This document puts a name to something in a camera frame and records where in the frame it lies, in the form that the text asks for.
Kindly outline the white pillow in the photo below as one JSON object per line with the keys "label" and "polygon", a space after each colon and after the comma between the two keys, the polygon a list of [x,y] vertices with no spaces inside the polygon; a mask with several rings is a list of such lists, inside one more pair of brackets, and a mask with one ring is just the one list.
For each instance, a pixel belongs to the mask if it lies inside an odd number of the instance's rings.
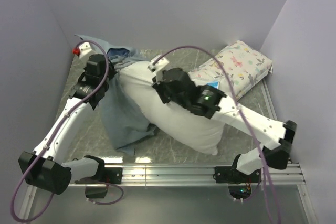
{"label": "white pillow", "polygon": [[217,155],[224,123],[197,116],[176,103],[162,103],[152,88],[154,74],[147,61],[124,67],[119,80],[124,92],[136,103],[146,119],[178,142],[192,149]]}

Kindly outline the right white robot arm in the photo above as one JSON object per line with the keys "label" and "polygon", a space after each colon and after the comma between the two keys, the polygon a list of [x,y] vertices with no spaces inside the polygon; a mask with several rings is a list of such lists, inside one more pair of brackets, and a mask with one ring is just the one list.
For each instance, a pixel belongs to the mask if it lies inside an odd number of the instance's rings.
{"label": "right white robot arm", "polygon": [[287,168],[297,128],[295,122],[272,120],[237,104],[212,82],[196,85],[180,68],[152,67],[150,71],[154,74],[152,87],[163,103],[174,102],[194,115],[233,126],[259,142],[254,150],[236,156],[231,169],[235,181],[243,182],[263,166]]}

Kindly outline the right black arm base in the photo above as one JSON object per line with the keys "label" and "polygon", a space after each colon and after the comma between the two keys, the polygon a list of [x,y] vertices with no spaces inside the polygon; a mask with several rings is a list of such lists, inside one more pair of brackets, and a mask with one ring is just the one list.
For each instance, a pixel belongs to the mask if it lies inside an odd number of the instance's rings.
{"label": "right black arm base", "polygon": [[243,174],[229,166],[215,166],[213,179],[217,184],[227,184],[230,196],[234,201],[247,201],[259,188],[261,170],[250,175]]}

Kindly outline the blue pillowcase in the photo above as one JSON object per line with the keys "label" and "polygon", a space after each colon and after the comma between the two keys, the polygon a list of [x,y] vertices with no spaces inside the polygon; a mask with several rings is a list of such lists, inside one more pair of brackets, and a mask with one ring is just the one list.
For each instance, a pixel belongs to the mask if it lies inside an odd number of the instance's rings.
{"label": "blue pillowcase", "polygon": [[115,77],[108,81],[109,89],[99,102],[101,120],[113,148],[133,156],[135,147],[132,144],[154,135],[156,126],[146,119],[139,106],[123,90],[120,71],[146,59],[142,57],[140,51],[132,47],[114,46],[107,41],[85,35],[77,35],[77,37],[99,44],[117,72]]}

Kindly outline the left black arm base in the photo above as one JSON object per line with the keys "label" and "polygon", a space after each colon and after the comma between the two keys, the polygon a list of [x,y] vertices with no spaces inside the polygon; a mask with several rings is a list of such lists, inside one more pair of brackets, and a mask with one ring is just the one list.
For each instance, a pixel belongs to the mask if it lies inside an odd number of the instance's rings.
{"label": "left black arm base", "polygon": [[[120,187],[123,169],[120,167],[105,168],[101,175],[85,178],[85,197],[97,205],[111,205],[119,202],[124,196]],[[117,188],[120,196],[112,202],[97,202],[95,199],[105,199],[110,188]]]}

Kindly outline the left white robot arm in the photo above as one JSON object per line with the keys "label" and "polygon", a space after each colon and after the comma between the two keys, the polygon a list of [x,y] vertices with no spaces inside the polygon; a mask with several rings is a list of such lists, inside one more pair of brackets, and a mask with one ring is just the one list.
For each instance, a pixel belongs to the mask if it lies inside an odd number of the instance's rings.
{"label": "left white robot arm", "polygon": [[105,179],[104,161],[92,155],[65,162],[65,155],[82,123],[104,98],[115,70],[105,55],[89,56],[84,72],[73,86],[62,114],[32,152],[22,152],[19,166],[29,185],[60,195],[69,184],[88,178]]}

